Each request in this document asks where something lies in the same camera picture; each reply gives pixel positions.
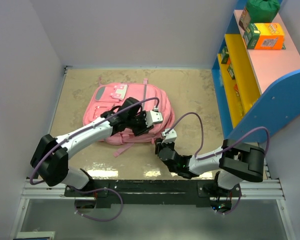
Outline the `pink student backpack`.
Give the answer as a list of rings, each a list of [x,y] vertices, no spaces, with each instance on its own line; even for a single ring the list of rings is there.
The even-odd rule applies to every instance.
[[[141,136],[134,136],[132,130],[125,129],[111,137],[108,137],[104,142],[123,147],[119,148],[113,153],[118,157],[124,151],[132,147],[134,144],[154,143],[155,139],[161,137],[161,132],[170,128],[175,121],[175,112],[171,106],[167,93],[153,84],[149,84],[145,78],[142,83],[127,83],[127,82],[113,82],[109,84],[99,84],[95,90],[85,113],[83,115],[82,123],[84,126],[93,122],[100,117],[102,113],[111,110],[115,106],[121,106],[127,98],[132,97],[138,101],[157,97],[159,103],[155,100],[142,103],[142,108],[145,111],[153,110],[158,107],[163,116],[163,122],[155,124],[153,129]]]

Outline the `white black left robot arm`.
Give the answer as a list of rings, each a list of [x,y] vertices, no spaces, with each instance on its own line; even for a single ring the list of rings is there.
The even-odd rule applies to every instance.
[[[91,177],[84,170],[71,169],[69,160],[91,144],[125,129],[132,130],[136,137],[147,134],[162,120],[158,107],[146,111],[142,101],[129,97],[122,105],[103,112],[91,123],[70,133],[57,137],[46,134],[40,139],[30,161],[33,172],[29,182],[37,185],[34,178],[39,175],[41,181],[50,187],[65,184],[75,188],[82,196],[89,196],[94,190]]]

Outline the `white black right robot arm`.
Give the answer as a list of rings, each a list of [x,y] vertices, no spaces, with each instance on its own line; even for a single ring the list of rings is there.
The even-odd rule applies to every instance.
[[[213,183],[213,192],[220,197],[242,181],[261,183],[263,181],[265,151],[255,145],[239,143],[227,149],[235,141],[225,139],[220,147],[206,154],[180,155],[174,142],[155,140],[155,154],[171,173],[185,179],[220,169]]]

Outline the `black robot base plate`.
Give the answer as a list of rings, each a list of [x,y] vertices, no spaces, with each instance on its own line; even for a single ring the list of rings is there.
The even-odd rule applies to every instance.
[[[209,208],[218,204],[230,207],[230,200],[241,195],[239,185],[231,190],[217,189],[214,180],[114,180],[100,179],[86,186],[84,191],[101,189],[97,193],[79,193],[69,186],[64,196],[74,198],[80,206],[81,200],[94,202],[96,208],[110,208],[120,204],[119,197],[109,191],[115,190],[125,205],[193,205]]]

